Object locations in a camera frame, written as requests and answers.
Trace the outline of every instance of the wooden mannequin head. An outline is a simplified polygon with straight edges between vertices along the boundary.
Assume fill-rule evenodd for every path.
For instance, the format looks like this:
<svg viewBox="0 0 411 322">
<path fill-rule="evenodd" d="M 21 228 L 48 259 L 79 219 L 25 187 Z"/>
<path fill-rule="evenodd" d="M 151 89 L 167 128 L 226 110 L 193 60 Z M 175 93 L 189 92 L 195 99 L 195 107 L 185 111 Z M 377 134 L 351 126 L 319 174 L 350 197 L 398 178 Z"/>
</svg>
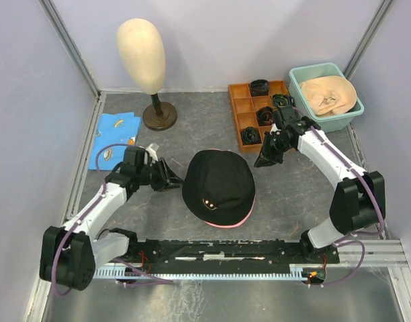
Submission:
<svg viewBox="0 0 411 322">
<path fill-rule="evenodd" d="M 165 52 L 158 30 L 149 21 L 131 19 L 117 32 L 125 67 L 143 92 L 156 94 L 165 78 Z"/>
</svg>

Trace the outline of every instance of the white wall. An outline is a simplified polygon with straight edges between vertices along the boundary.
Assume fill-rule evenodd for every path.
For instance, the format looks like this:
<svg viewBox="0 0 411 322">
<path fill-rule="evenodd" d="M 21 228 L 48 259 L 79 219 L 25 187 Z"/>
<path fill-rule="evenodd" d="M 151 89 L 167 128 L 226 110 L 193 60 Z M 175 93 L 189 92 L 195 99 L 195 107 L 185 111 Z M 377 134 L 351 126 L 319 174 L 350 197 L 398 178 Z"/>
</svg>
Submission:
<svg viewBox="0 0 411 322">
<path fill-rule="evenodd" d="M 387 223 L 411 267 L 411 0 L 398 0 L 351 81 L 365 105 L 353 126 L 386 182 Z"/>
<path fill-rule="evenodd" d="M 38 1 L 0 1 L 0 322 L 22 320 L 93 100 Z"/>
<path fill-rule="evenodd" d="M 167 55 L 164 88 L 226 89 L 292 67 L 343 69 L 381 0 L 54 0 L 100 89 L 133 89 L 116 48 L 126 20 L 150 20 Z"/>
</svg>

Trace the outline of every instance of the blue fabric with print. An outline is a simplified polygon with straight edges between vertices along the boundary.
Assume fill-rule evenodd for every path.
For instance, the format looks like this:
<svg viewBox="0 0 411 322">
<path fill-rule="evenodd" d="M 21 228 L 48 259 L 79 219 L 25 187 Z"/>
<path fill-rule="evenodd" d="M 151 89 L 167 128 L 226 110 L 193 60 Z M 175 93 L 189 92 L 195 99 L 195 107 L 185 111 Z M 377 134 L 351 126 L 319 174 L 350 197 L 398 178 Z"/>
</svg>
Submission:
<svg viewBox="0 0 411 322">
<path fill-rule="evenodd" d="M 104 147 L 114 143 L 136 143 L 140 129 L 141 117 L 134 116 L 133 112 L 120 114 L 102 114 L 98 121 L 92 155 L 89 160 L 89 169 L 97 170 L 95 157 Z M 100 170 L 113 170 L 124 159 L 125 146 L 114 146 L 101 153 L 98 159 Z"/>
</svg>

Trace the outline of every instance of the gray work surface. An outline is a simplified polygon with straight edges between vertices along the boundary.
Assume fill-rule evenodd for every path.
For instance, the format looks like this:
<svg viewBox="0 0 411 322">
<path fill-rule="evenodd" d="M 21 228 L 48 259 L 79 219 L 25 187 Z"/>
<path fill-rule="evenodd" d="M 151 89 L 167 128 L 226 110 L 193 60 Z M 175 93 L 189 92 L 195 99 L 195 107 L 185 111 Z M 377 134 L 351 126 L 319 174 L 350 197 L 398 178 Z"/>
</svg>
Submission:
<svg viewBox="0 0 411 322">
<path fill-rule="evenodd" d="M 157 143 L 158 156 L 181 178 L 185 178 L 189 162 L 198 151 L 215 148 L 239 153 L 228 93 L 163 93 L 160 98 L 176 106 L 178 120 L 171 129 L 161 132 L 142 124 L 137 145 Z M 103 112 L 133 111 L 141 116 L 149 104 L 150 96 L 142 93 L 108 95 Z M 328 137 L 355 161 L 347 129 L 328 133 Z M 143 186 L 111 216 L 105 227 L 135 231 L 139 239 L 299 239 L 303 231 L 328 217 L 333 189 L 305 156 L 287 152 L 283 164 L 268 168 L 253 168 L 258 153 L 242 156 L 251 167 L 256 185 L 253 214 L 242 226 L 209 226 L 189 211 L 181 189 L 156 193 Z M 100 184 L 98 173 L 89 171 L 80 209 Z"/>
<path fill-rule="evenodd" d="M 179 119 L 164 132 L 144 126 L 138 143 L 156 142 L 159 155 L 184 178 L 193 155 L 217 148 L 238 152 L 234 119 L 227 93 L 161 94 L 177 108 Z M 134 111 L 141 115 L 150 103 L 142 94 L 108 95 L 105 113 Z M 328 137 L 355 160 L 346 129 Z M 243 154 L 253 165 L 257 154 Z M 254 169 L 257 201 L 245 224 L 217 229 L 192 215 L 180 189 L 155 193 L 142 187 L 118 209 L 106 227 L 136 231 L 140 239 L 299 239 L 300 234 L 328 217 L 332 187 L 325 176 L 299 152 L 288 152 L 285 162 Z M 96 171 L 87 175 L 81 207 L 100 185 Z M 350 270 L 328 269 L 328 280 Z M 402 321 L 390 277 L 385 268 L 361 269 L 350 280 L 327 288 L 308 289 L 301 282 L 176 281 L 124 289 L 112 280 L 94 280 L 83 292 L 72 291 L 48 302 L 44 321 L 53 322 L 396 322 Z"/>
<path fill-rule="evenodd" d="M 328 269 L 328 278 L 347 275 Z M 403 321 L 385 268 L 361 270 L 327 288 L 301 282 L 177 281 L 124 288 L 94 280 L 53 298 L 43 322 L 398 322 Z"/>
</svg>

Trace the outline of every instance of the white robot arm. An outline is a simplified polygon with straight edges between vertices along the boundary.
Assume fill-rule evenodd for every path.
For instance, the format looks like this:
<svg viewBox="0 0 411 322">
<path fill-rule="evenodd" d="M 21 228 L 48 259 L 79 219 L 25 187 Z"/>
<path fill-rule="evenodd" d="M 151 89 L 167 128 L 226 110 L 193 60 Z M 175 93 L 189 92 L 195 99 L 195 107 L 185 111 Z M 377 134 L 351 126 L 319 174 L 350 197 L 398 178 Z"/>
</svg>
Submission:
<svg viewBox="0 0 411 322">
<path fill-rule="evenodd" d="M 82 211 L 62 227 L 51 226 L 45 231 L 40 278 L 51 281 L 55 266 L 58 284 L 83 290 L 95 269 L 120 256 L 135 256 L 138 240 L 133 231 L 115 228 L 104 238 L 93 239 L 140 186 L 150 185 L 155 191 L 163 191 L 180 187 L 182 183 L 164 159 L 157 158 L 153 144 L 146 149 L 128 147 L 123 162 L 105 177 L 98 193 Z M 64 238 L 63 249 L 58 252 Z"/>
<path fill-rule="evenodd" d="M 299 119 L 291 106 L 278 108 L 273 118 L 273 127 L 270 133 L 265 134 L 255 167 L 282 163 L 283 153 L 295 148 L 317 165 L 334 188 L 330 217 L 307 232 L 314 249 L 325 248 L 348 233 L 379 221 L 372 200 L 354 171 L 368 184 L 379 205 L 379 215 L 384 218 L 385 189 L 380 173 L 368 173 L 350 161 L 328 140 L 317 124 L 308 117 Z"/>
</svg>

